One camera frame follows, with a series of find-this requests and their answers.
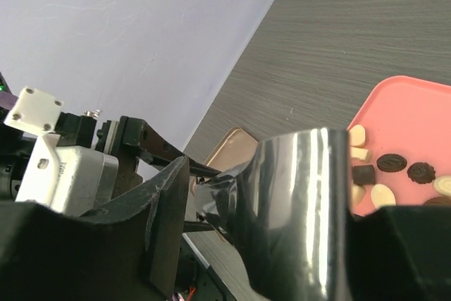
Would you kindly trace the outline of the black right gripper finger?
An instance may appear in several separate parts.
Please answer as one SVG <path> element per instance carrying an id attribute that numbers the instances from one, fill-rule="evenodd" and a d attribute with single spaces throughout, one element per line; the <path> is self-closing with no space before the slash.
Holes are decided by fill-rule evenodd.
<path id="1" fill-rule="evenodd" d="M 213 229 L 214 227 L 207 222 L 185 220 L 183 223 L 183 233 L 206 232 Z"/>

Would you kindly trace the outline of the metal tongs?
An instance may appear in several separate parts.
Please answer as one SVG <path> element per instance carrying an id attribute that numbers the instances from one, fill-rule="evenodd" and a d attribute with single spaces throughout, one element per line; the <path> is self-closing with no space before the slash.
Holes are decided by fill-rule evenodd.
<path id="1" fill-rule="evenodd" d="M 349 300 L 350 146 L 344 129 L 261 141 L 250 161 L 199 184 L 197 211 L 270 300 Z"/>

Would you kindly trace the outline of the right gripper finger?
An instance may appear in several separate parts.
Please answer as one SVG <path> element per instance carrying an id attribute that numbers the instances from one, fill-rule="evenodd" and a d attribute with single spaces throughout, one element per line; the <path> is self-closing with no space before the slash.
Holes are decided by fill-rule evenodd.
<path id="1" fill-rule="evenodd" d="M 450 299 L 449 207 L 383 207 L 348 235 L 353 300 Z"/>
<path id="2" fill-rule="evenodd" d="M 79 217 L 2 202 L 1 299 L 170 299 L 189 180 L 180 157 Z"/>

